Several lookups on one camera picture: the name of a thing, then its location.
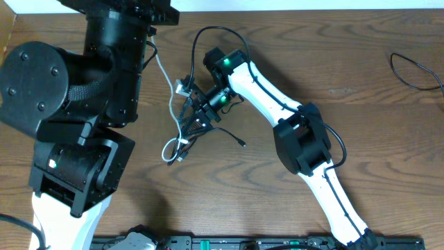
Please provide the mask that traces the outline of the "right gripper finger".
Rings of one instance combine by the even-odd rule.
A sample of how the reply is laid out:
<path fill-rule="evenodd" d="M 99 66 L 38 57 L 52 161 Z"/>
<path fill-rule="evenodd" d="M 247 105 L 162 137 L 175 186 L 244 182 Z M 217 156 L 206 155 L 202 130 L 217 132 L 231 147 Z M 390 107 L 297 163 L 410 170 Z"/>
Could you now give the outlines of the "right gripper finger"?
<path fill-rule="evenodd" d="M 193 118 L 185 123 L 181 129 L 181 132 L 182 137 L 185 139 L 190 138 L 193 135 L 207 132 L 211 129 L 213 129 L 213 126 L 209 121 L 202 118 Z"/>
<path fill-rule="evenodd" d="M 194 113 L 194 100 L 191 97 L 185 99 L 180 112 L 178 113 L 177 120 L 179 122 L 188 122 Z"/>

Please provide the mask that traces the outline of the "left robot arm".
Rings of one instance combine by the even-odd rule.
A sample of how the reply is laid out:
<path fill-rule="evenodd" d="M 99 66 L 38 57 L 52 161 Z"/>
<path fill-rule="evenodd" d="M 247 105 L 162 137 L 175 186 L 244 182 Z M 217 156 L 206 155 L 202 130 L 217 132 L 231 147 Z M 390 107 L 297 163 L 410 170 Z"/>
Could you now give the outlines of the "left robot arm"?
<path fill-rule="evenodd" d="M 134 149 L 149 38 L 174 26 L 169 1 L 61 0 L 87 21 L 81 54 L 32 41 L 1 66 L 1 121 L 34 139 L 32 249 L 88 249 Z"/>

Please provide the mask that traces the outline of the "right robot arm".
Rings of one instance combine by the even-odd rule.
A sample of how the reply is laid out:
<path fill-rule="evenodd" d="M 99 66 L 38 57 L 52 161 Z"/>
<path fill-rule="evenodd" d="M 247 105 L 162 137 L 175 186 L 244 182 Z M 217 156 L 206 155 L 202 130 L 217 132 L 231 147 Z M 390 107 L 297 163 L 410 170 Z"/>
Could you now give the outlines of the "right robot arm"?
<path fill-rule="evenodd" d="M 376 249 L 378 241 L 358 216 L 342 188 L 330 153 L 330 135 L 335 131 L 322 119 L 312 103 L 302 105 L 278 90 L 258 70 L 248 53 L 224 54 L 219 48 L 207 52 L 204 66 L 214 87 L 202 92 L 191 76 L 176 81 L 174 92 L 191 100 L 192 115 L 184 120 L 180 141 L 213 130 L 222 109 L 235 96 L 249 101 L 269 122 L 277 156 L 292 174 L 309 186 L 321 206 L 333 237 L 347 249 Z"/>

